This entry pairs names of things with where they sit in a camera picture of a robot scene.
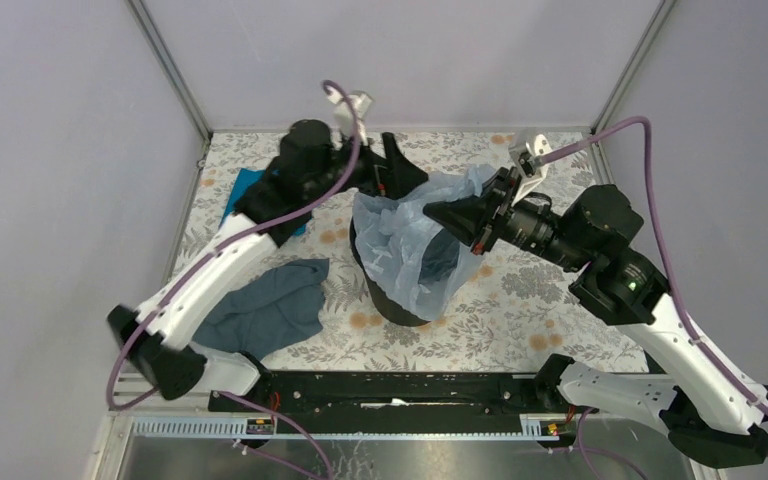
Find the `light blue trash bag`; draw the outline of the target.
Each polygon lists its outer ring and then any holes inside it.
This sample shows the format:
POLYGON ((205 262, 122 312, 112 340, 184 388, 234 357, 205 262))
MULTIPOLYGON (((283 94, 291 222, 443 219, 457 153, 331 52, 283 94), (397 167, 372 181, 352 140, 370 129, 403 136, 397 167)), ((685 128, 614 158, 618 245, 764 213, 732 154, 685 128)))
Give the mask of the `light blue trash bag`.
POLYGON ((496 169, 473 165, 460 175, 432 172, 405 197, 363 193, 352 205, 350 243, 376 310, 417 327, 439 319, 483 258, 423 213, 429 203, 478 197, 496 169))

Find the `black plastic trash bin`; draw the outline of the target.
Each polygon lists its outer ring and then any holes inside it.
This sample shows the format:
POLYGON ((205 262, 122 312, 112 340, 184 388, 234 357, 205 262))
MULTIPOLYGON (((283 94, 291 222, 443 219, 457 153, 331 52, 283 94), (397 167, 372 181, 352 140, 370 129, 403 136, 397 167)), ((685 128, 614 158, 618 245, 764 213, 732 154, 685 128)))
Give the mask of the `black plastic trash bin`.
POLYGON ((350 246, 372 302, 391 323, 420 326, 444 315, 481 259, 436 222, 353 218, 350 246))

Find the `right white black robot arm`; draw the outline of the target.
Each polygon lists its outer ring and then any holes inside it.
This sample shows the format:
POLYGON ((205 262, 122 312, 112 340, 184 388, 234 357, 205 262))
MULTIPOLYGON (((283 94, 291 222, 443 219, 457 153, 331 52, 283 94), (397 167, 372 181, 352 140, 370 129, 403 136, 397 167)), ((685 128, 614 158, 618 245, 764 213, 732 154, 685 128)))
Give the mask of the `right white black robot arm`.
POLYGON ((427 204, 424 214, 474 253, 506 242, 576 274, 570 293, 634 340, 670 377, 647 383, 552 355, 534 379, 543 410, 592 407, 645 425, 716 469, 768 458, 768 385, 752 380, 682 319, 667 278, 630 242, 643 220, 613 185, 586 188, 563 214, 517 198, 520 175, 500 169, 478 196, 427 204))

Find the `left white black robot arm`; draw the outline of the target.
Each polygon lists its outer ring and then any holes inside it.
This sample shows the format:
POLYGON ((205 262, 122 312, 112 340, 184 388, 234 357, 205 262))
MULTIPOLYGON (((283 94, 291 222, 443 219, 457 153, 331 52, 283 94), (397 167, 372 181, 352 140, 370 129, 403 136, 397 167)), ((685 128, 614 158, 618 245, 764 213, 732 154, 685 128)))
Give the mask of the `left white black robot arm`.
POLYGON ((380 144, 383 151, 376 153, 366 137, 335 141, 319 120, 292 124, 264 173, 201 252, 138 307, 118 305, 108 313, 120 354, 107 392, 114 392, 121 366, 129 362, 150 384, 148 393, 167 401, 219 390, 245 410, 264 407, 271 387, 251 355, 205 347, 193 337, 242 274, 284 245, 331 196, 355 188, 397 200, 427 182, 393 133, 382 133, 380 144))

